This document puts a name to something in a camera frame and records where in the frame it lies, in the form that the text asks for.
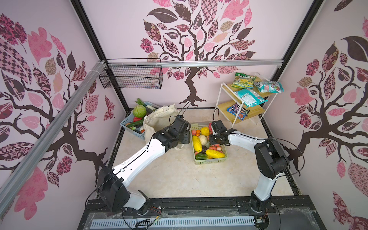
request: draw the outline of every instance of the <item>wire basket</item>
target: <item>wire basket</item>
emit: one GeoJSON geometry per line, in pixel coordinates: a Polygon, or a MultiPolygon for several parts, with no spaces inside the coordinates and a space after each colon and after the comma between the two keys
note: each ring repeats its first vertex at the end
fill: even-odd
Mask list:
{"type": "Polygon", "coordinates": [[[161,60],[148,58],[142,60],[144,62],[125,62],[121,65],[108,66],[100,74],[103,87],[161,89],[163,80],[161,60]]]}

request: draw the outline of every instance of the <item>tiled floor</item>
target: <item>tiled floor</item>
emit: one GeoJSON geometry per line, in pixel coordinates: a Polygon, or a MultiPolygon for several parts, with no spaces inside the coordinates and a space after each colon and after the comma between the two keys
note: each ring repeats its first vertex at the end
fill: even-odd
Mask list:
{"type": "MultiPolygon", "coordinates": [[[[212,121],[212,109],[190,109],[184,118],[190,123],[212,121]]],[[[222,114],[221,119],[227,128],[231,124],[222,114]]],[[[258,116],[242,121],[235,129],[255,137],[266,138],[258,116]]],[[[125,132],[114,166],[131,157],[144,145],[145,141],[125,132]]],[[[154,160],[131,182],[128,189],[141,190],[148,197],[232,197],[250,196],[257,186],[260,172],[254,153],[238,146],[227,147],[228,159],[225,162],[196,165],[191,145],[181,150],[171,149],[154,160]]],[[[272,195],[293,195],[286,180],[277,180],[272,195]]]]}

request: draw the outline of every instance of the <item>green snack bag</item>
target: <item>green snack bag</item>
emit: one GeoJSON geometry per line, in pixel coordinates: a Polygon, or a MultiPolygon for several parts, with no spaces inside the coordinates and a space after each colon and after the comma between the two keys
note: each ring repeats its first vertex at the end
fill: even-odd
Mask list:
{"type": "Polygon", "coordinates": [[[255,80],[254,76],[250,76],[242,73],[235,73],[235,80],[231,86],[242,88],[242,89],[252,89],[253,81],[255,80]]]}

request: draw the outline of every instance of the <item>teal snack bag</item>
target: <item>teal snack bag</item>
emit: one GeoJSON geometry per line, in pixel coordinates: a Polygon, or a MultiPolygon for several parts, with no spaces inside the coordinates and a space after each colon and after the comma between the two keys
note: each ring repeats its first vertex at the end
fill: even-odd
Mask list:
{"type": "Polygon", "coordinates": [[[253,107],[268,100],[263,99],[258,93],[252,89],[242,89],[235,92],[243,101],[247,107],[253,107]]]}

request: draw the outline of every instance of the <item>wire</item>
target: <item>wire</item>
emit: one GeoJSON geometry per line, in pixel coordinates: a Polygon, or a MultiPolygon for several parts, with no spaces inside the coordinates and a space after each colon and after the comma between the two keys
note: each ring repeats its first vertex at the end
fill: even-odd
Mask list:
{"type": "Polygon", "coordinates": [[[88,202],[88,198],[97,190],[97,189],[99,189],[102,185],[104,185],[106,182],[108,182],[109,180],[111,180],[112,178],[114,178],[114,176],[116,176],[116,174],[114,174],[112,177],[110,177],[108,180],[106,180],[104,183],[102,183],[99,187],[97,187],[95,190],[93,190],[93,192],[91,192],[91,194],[87,197],[87,199],[86,199],[86,202],[84,203],[84,207],[87,209],[87,210],[89,210],[89,211],[96,211],[96,210],[98,210],[98,209],[101,209],[101,208],[104,208],[104,207],[106,207],[107,205],[105,205],[105,206],[102,206],[102,207],[100,207],[100,208],[97,208],[97,209],[89,209],[89,208],[87,208],[87,202],[88,202]]]}

